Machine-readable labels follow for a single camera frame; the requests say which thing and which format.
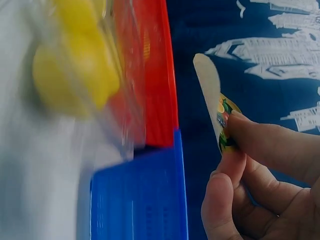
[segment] blue plastic container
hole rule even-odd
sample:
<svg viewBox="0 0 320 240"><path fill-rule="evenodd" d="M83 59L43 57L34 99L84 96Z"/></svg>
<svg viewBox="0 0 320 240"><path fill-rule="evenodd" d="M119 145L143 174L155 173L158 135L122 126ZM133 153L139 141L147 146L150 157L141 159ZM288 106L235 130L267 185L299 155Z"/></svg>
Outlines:
<svg viewBox="0 0 320 240"><path fill-rule="evenodd" d="M173 148L93 176L90 232L92 240L188 240L180 132Z"/></svg>

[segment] yellow object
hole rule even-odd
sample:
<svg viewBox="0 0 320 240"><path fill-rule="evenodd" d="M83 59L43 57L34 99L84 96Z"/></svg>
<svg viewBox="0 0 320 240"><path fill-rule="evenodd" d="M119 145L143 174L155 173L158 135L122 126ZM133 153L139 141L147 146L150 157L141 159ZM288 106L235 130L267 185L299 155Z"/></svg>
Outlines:
<svg viewBox="0 0 320 240"><path fill-rule="evenodd" d="M101 19L103 1L95 0L51 0L50 9L53 16L67 33L84 33L97 29Z"/></svg>
<svg viewBox="0 0 320 240"><path fill-rule="evenodd" d="M78 86L88 93L97 109L102 109L108 98L119 90L121 76L112 58L114 49L106 46L102 33L94 31L92 36L67 34L62 37L61 51L66 53L67 66L62 64L59 51L43 45L38 47L32 66L34 85L49 108L69 115L88 114L72 80L79 81Z"/></svg>
<svg viewBox="0 0 320 240"><path fill-rule="evenodd" d="M225 108L224 106L221 104L221 102L218 103L218 112L219 113L224 113L225 112Z"/></svg>
<svg viewBox="0 0 320 240"><path fill-rule="evenodd" d="M99 18L104 18L107 10L107 0L92 0L96 14Z"/></svg>

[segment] white graphic print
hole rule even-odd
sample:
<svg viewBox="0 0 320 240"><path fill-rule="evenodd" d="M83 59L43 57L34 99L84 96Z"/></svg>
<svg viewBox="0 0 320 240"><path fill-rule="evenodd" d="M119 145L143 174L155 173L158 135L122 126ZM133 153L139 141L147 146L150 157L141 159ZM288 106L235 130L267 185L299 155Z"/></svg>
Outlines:
<svg viewBox="0 0 320 240"><path fill-rule="evenodd" d="M282 13L268 17L277 29L320 30L320 14Z"/></svg>
<svg viewBox="0 0 320 240"><path fill-rule="evenodd" d="M320 41L317 40L320 35L301 30L278 38L228 40L209 49L206 54L254 64L244 72L262 79L320 80Z"/></svg>
<svg viewBox="0 0 320 240"><path fill-rule="evenodd" d="M245 10L246 10L246 7L245 6L243 6L242 4L241 4L241 2L239 2L239 0L236 0L236 5L237 5L237 7L240 9L240 18L244 18L244 12L245 12Z"/></svg>
<svg viewBox="0 0 320 240"><path fill-rule="evenodd" d="M291 111L281 120L294 119L298 132L305 132L317 128L320 131L320 101L315 107Z"/></svg>
<svg viewBox="0 0 320 240"><path fill-rule="evenodd" d="M251 3L269 4L270 10L295 14L317 14L319 4L316 0L250 0Z"/></svg>

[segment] yellow toy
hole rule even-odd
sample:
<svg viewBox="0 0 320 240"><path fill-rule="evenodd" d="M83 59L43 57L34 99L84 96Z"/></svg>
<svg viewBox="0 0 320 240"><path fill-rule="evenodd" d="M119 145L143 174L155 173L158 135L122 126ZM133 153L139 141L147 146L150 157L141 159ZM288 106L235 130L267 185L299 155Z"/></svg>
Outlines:
<svg viewBox="0 0 320 240"><path fill-rule="evenodd" d="M87 115L83 99L75 92L68 77L73 71L79 86L88 93L97 109L120 87L120 79L106 44L86 35L66 35L61 44L67 50L72 69L63 69L52 49L40 45L33 59L34 85L49 108L68 115Z"/></svg>
<svg viewBox="0 0 320 240"><path fill-rule="evenodd" d="M122 76L116 45L111 33L103 34L98 26L107 2L51 0L51 3L61 31L54 39L57 48L38 47L32 66L34 85L50 109L86 116L88 106L75 87L82 88L98 110L120 88Z"/></svg>
<svg viewBox="0 0 320 240"><path fill-rule="evenodd" d="M48 7L66 32L83 33L97 28L106 5L106 0L51 0Z"/></svg>

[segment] plastic packaging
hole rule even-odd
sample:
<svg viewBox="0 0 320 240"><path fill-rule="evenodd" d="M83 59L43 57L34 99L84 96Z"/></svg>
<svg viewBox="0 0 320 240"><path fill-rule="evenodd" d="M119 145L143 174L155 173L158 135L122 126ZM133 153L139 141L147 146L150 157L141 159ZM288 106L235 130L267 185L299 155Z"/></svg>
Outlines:
<svg viewBox="0 0 320 240"><path fill-rule="evenodd" d="M113 15L116 6L123 9ZM32 73L44 105L93 117L124 157L143 146L144 65L129 2L32 0L27 8L39 36Z"/></svg>

